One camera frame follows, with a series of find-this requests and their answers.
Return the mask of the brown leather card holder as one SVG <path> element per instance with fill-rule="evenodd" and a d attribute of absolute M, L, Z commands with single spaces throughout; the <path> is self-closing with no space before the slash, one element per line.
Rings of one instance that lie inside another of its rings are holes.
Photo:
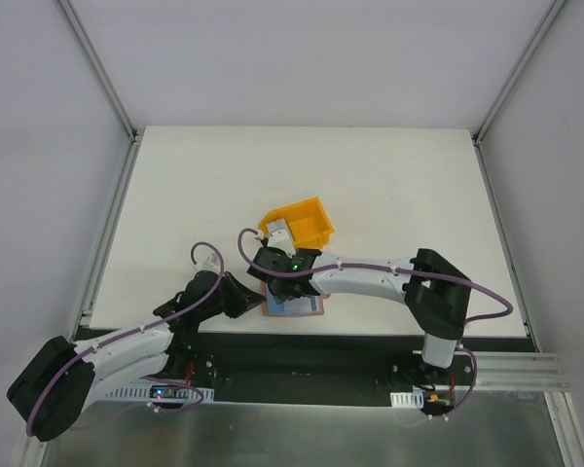
<path fill-rule="evenodd" d="M 268 317 L 310 317 L 324 313 L 324 301 L 328 295 L 310 296 L 278 303 L 269 289 L 263 285 L 262 292 L 266 301 L 262 304 L 262 312 Z"/>

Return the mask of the yellow plastic bin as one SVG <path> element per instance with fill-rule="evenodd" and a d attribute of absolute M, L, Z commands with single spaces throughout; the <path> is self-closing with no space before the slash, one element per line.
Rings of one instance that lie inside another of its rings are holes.
<path fill-rule="evenodd" d="M 320 198 L 298 201 L 269 211 L 259 223 L 263 234 L 268 224 L 284 221 L 296 248 L 322 249 L 335 232 Z"/>

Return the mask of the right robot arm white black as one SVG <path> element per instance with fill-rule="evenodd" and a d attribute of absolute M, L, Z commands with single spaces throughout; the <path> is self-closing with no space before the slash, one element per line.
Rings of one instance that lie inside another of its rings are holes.
<path fill-rule="evenodd" d="M 264 282 L 279 302 L 352 294 L 404 305 L 424 331 L 420 376 L 437 384 L 454 370 L 471 288 L 468 278 L 434 250 L 421 248 L 415 257 L 401 260 L 360 260 L 318 249 L 288 255 L 262 246 L 247 273 Z"/>

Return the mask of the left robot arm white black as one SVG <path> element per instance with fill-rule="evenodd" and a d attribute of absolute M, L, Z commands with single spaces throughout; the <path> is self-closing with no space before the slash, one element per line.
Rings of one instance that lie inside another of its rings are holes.
<path fill-rule="evenodd" d="M 197 273 L 136 325 L 88 340 L 48 340 L 11 384 L 7 399 L 41 442 L 57 438 L 107 393 L 141 377 L 179 377 L 202 322 L 236 319 L 265 298 L 231 273 Z"/>

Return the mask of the stack of silver cards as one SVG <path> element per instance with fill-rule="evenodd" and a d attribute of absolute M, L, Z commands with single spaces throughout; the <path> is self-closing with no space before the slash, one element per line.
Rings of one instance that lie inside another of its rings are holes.
<path fill-rule="evenodd" d="M 291 236 L 287 222 L 280 218 L 266 224 L 269 237 Z"/>

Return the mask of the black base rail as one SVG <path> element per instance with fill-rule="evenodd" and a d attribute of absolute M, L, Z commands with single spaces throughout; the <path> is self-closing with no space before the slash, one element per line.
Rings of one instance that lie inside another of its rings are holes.
<path fill-rule="evenodd" d="M 197 333 L 153 377 L 187 377 L 217 402 L 386 407 L 389 394 L 466 385 L 464 356 L 446 370 L 421 360 L 420 337 Z"/>

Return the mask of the left aluminium frame post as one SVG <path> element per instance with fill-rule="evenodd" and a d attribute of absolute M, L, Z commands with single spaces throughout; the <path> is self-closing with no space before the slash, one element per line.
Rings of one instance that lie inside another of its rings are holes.
<path fill-rule="evenodd" d="M 54 4 L 123 133 L 130 142 L 136 141 L 139 136 L 138 128 L 128 115 L 128 111 L 106 71 L 75 5 L 69 0 L 56 0 Z"/>

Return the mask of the aluminium frame post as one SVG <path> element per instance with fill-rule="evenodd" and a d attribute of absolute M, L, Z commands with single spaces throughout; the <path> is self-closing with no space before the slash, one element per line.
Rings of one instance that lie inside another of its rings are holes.
<path fill-rule="evenodd" d="M 128 115 L 128 111 L 106 71 L 75 5 L 69 0 L 56 0 L 54 4 L 123 133 L 130 142 L 136 141 L 139 136 L 138 128 Z"/>
<path fill-rule="evenodd" d="M 486 112 L 481 123 L 471 132 L 472 142 L 475 147 L 480 146 L 492 129 L 500 112 L 507 105 L 511 95 L 516 91 L 517 86 L 525 76 L 529 66 L 551 34 L 555 24 L 568 4 L 569 1 L 567 0 L 554 0 L 550 1 L 547 5 L 541 19 L 530 34 L 524 48 L 513 64 L 506 79 L 503 81 L 489 110 Z"/>

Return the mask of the right aluminium frame post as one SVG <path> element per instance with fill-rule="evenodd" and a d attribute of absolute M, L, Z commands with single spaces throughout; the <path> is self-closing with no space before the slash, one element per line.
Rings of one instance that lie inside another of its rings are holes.
<path fill-rule="evenodd" d="M 550 1 L 547 5 L 541 19 L 530 34 L 524 48 L 513 64 L 506 79 L 503 81 L 489 110 L 486 112 L 481 123 L 471 132 L 472 142 L 475 147 L 480 146 L 492 129 L 500 112 L 507 105 L 511 95 L 516 91 L 517 86 L 525 76 L 529 66 L 551 34 L 555 24 L 568 4 L 569 1 L 567 0 L 554 0 Z"/>

